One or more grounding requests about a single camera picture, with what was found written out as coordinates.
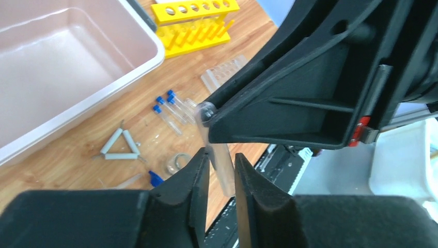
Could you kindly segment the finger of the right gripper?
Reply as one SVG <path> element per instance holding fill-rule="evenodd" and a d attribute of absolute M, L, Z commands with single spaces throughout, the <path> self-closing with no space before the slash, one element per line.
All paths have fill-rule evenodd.
<path fill-rule="evenodd" d="M 270 65 L 256 57 L 209 100 L 209 141 L 339 149 L 374 140 L 380 45 L 303 41 Z"/>

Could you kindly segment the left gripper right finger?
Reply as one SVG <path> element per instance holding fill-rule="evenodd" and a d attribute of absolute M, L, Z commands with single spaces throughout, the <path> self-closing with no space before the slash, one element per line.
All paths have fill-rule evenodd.
<path fill-rule="evenodd" d="M 297 207 L 292 197 L 235 156 L 235 191 L 240 247 L 294 247 Z"/>

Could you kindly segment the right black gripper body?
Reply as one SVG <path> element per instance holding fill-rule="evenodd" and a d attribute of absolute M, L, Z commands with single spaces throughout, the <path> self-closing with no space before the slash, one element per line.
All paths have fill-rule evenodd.
<path fill-rule="evenodd" d="M 260 58 L 270 65 L 303 41 L 379 43 L 378 131 L 399 103 L 437 101 L 437 1 L 296 1 Z"/>

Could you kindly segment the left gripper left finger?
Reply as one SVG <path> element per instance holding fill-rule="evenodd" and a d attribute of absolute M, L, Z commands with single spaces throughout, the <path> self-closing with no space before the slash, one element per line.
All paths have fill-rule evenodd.
<path fill-rule="evenodd" d="M 210 178 L 200 148 L 189 163 L 150 191 L 149 247 L 204 247 Z"/>

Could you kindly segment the clear glass test tube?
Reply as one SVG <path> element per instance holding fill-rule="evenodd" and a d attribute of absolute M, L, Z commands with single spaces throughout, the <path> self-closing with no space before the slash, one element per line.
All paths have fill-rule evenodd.
<path fill-rule="evenodd" d="M 205 144 L 209 160 L 220 182 L 223 194 L 227 197 L 235 196 L 234 166 L 227 144 L 213 144 L 209 142 L 209 131 L 212 119 L 216 114 L 216 107 L 210 102 L 202 102 L 195 108 L 195 120 L 199 133 Z"/>

